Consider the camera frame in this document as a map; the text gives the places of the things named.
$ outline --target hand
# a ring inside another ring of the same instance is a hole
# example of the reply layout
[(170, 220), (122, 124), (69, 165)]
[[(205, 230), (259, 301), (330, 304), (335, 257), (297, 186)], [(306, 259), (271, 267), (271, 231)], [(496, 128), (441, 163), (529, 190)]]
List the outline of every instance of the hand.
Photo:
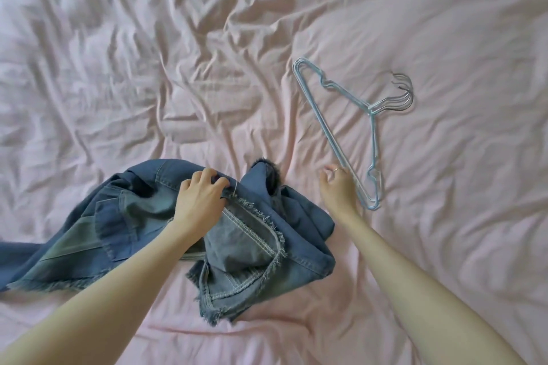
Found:
[(215, 170), (205, 168), (181, 183), (175, 216), (166, 226), (166, 233), (173, 234), (175, 239), (182, 237), (191, 246), (219, 221), (226, 205), (221, 193), (230, 183), (226, 178), (219, 178), (211, 184), (216, 174)]
[[(333, 172), (328, 181), (325, 171)], [(327, 165), (319, 173), (319, 192), (331, 217), (343, 224), (348, 217), (360, 216), (356, 207), (356, 186), (348, 170), (338, 165)]]

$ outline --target blue denim jacket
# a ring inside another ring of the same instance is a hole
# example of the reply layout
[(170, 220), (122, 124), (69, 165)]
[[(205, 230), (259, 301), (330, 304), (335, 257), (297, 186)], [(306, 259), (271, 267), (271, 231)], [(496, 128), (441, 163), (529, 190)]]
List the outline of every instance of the blue denim jacket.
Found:
[[(179, 185), (202, 166), (149, 160), (111, 177), (72, 210), (45, 244), (0, 242), (0, 291), (83, 289), (154, 239), (174, 214)], [(188, 278), (211, 325), (251, 305), (328, 276), (332, 219), (258, 160), (230, 177), (219, 222), (191, 247)]]

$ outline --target forearm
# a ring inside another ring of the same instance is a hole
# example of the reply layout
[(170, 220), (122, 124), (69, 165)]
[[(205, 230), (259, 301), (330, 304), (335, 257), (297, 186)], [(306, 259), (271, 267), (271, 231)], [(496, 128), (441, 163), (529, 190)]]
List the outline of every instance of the forearm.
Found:
[(23, 335), (0, 363), (115, 363), (191, 244), (164, 232)]
[(525, 365), (487, 322), (361, 218), (344, 225), (426, 363)]

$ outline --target patchwork denim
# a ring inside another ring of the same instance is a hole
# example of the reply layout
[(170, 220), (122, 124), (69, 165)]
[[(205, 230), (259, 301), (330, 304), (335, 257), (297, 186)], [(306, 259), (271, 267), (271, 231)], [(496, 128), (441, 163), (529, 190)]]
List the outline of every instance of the patchwork denim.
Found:
[[(143, 162), (99, 185), (45, 244), (0, 242), (0, 291), (83, 289), (152, 241), (173, 217), (179, 185), (201, 166)], [(223, 191), (219, 222), (182, 260), (211, 325), (331, 274), (332, 219), (260, 159)]]

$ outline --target person's left hand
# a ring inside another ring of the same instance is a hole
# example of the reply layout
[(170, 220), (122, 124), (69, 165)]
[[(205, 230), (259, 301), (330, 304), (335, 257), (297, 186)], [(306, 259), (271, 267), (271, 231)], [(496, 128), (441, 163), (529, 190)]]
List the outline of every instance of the person's left hand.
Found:
[(175, 216), (165, 232), (174, 238), (183, 238), (191, 246), (202, 238), (219, 221), (226, 199), (221, 198), (223, 189), (230, 185), (226, 178), (211, 184), (217, 172), (211, 168), (195, 172), (192, 179), (181, 183), (175, 205)]

